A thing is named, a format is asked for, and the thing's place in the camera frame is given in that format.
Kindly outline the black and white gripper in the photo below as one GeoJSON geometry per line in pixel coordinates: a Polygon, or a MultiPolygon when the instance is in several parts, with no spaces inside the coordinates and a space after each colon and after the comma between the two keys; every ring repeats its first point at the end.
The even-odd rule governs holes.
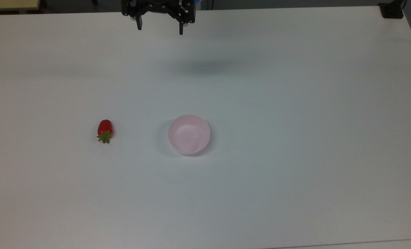
{"type": "Polygon", "coordinates": [[[195,0],[122,0],[121,12],[129,16],[142,30],[142,16],[147,12],[168,14],[179,22],[179,35],[183,35],[184,24],[196,22],[195,0]]]}

